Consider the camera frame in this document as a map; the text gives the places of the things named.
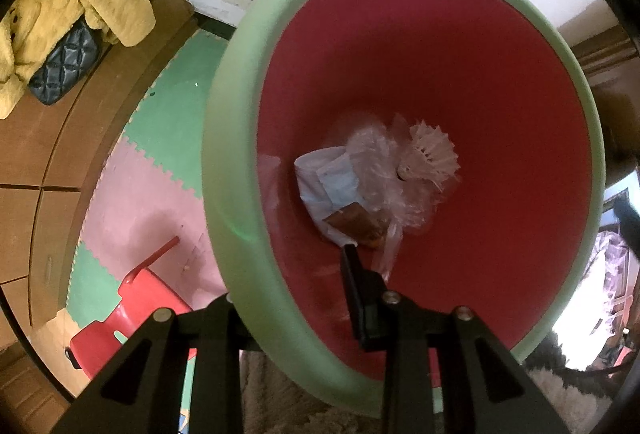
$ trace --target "red object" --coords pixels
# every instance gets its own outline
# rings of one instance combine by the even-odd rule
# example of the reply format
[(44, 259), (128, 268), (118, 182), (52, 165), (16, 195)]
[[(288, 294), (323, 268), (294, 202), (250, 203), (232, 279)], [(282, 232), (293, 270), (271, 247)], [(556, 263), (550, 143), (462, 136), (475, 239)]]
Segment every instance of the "red object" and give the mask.
[[(115, 337), (116, 331), (129, 338), (158, 308), (171, 308), (178, 315), (191, 311), (187, 303), (148, 269), (179, 242), (180, 238), (175, 236), (127, 273), (118, 288), (118, 295), (122, 299), (110, 315), (103, 322), (91, 322), (71, 339), (69, 348), (89, 378), (100, 372), (120, 349), (121, 343)], [(189, 358), (194, 355), (195, 350), (191, 350)]]
[[(590, 139), (562, 61), (504, 0), (309, 0), (280, 37), (257, 133), (271, 247), (322, 342), (382, 378), (382, 356), (353, 340), (338, 249), (314, 227), (293, 169), (343, 145), (362, 113), (439, 125), (461, 166), (427, 233), (405, 235), (388, 286), (425, 308), (471, 306), (514, 347), (564, 283), (588, 218)], [(268, 157), (279, 160), (270, 179)]]

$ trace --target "pink foam mat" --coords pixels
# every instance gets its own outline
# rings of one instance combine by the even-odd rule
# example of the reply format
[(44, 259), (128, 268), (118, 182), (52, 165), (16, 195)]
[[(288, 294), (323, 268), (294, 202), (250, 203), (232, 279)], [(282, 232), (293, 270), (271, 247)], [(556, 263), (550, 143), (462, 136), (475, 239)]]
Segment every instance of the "pink foam mat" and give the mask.
[(102, 171), (81, 240), (118, 281), (173, 236), (180, 244), (152, 270), (194, 309), (226, 289), (207, 233), (202, 200), (121, 137)]

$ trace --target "yellow cloth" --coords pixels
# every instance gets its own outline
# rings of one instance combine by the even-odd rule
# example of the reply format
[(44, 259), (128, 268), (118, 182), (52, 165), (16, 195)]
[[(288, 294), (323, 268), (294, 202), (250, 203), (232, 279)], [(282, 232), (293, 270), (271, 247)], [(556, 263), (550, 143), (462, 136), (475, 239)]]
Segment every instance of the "yellow cloth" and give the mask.
[(139, 43), (156, 24), (149, 0), (16, 0), (0, 21), (0, 119), (82, 14), (105, 40), (124, 46)]

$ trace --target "shuttlecock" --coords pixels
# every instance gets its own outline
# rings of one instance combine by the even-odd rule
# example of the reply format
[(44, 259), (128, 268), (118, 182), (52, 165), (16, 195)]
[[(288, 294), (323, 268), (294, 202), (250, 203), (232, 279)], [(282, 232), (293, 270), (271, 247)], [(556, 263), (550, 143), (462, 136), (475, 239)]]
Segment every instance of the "shuttlecock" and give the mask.
[(444, 183), (460, 168), (449, 135), (424, 121), (412, 125), (409, 132), (412, 140), (400, 156), (398, 176), (404, 180), (430, 180), (443, 190)]

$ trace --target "chair backrest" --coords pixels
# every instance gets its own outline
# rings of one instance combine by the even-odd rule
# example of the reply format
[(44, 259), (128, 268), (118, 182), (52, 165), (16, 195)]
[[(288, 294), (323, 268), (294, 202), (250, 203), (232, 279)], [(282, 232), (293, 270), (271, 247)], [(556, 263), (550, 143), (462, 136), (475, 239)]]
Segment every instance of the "chair backrest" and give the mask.
[(191, 311), (189, 305), (148, 268), (140, 270), (132, 282), (120, 284), (118, 294), (122, 299), (104, 324), (127, 338), (158, 308), (171, 308), (177, 315)]

